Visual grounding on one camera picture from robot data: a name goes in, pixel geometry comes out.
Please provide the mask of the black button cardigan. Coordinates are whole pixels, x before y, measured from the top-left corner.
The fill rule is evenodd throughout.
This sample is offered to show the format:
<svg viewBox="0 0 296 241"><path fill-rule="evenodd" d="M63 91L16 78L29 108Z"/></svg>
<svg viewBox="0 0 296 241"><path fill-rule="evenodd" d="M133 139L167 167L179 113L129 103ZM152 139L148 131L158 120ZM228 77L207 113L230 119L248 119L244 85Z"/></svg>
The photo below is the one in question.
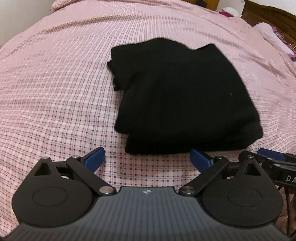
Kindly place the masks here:
<svg viewBox="0 0 296 241"><path fill-rule="evenodd" d="M131 155L242 150L262 138L260 117L231 62L213 44L164 38L111 49L122 91L114 129Z"/></svg>

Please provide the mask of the pink pillow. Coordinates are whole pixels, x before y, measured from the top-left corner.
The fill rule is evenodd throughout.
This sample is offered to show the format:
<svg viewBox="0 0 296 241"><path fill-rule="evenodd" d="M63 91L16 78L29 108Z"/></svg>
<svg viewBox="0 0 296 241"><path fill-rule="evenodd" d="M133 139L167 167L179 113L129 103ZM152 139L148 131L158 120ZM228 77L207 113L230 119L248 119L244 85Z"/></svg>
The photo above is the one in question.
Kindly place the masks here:
<svg viewBox="0 0 296 241"><path fill-rule="evenodd" d="M282 49L290 57L290 59L295 62L295 50L291 47L291 44L284 40L275 27L269 25L268 23L260 22L253 28L256 29L262 37L267 38L269 42Z"/></svg>

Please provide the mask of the dark wooden headboard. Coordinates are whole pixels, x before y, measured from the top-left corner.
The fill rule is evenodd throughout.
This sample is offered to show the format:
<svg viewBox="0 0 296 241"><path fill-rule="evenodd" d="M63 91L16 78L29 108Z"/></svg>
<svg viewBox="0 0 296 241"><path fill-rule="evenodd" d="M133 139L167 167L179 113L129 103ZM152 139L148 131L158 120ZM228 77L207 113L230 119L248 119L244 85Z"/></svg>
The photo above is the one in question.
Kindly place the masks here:
<svg viewBox="0 0 296 241"><path fill-rule="evenodd" d="M264 6L252 1L245 1L242 16L248 24L254 27L259 22L265 22L275 27L283 40L295 50L295 16L282 9Z"/></svg>

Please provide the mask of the white plush toy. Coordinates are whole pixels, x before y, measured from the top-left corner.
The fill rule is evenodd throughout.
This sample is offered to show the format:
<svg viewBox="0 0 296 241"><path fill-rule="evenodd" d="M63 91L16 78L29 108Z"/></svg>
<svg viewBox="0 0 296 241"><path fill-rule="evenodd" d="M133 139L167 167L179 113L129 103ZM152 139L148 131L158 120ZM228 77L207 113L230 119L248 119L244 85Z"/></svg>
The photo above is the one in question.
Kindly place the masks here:
<svg viewBox="0 0 296 241"><path fill-rule="evenodd" d="M226 11L227 13L230 13L233 16L240 16L240 13L236 9L234 9L232 7L222 8L221 11Z"/></svg>

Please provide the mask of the purple cloth item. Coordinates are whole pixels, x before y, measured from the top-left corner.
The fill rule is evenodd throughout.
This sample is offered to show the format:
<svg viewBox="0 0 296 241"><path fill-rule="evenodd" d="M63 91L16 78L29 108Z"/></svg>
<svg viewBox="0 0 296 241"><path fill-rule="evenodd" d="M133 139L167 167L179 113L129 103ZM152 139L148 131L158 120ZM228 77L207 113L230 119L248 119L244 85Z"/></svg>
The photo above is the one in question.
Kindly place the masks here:
<svg viewBox="0 0 296 241"><path fill-rule="evenodd" d="M227 18L233 17L233 15L231 15L230 13L227 13L226 11L220 11L219 14L221 14L221 15L227 17Z"/></svg>

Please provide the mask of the small black box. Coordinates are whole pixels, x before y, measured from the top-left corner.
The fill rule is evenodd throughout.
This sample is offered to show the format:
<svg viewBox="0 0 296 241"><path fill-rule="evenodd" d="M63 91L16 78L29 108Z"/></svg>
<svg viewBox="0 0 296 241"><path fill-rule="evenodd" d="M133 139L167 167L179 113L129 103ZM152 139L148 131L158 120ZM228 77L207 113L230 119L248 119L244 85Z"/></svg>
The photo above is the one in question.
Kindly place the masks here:
<svg viewBox="0 0 296 241"><path fill-rule="evenodd" d="M197 0L196 4L202 6L203 8L207 6L207 3L203 0Z"/></svg>

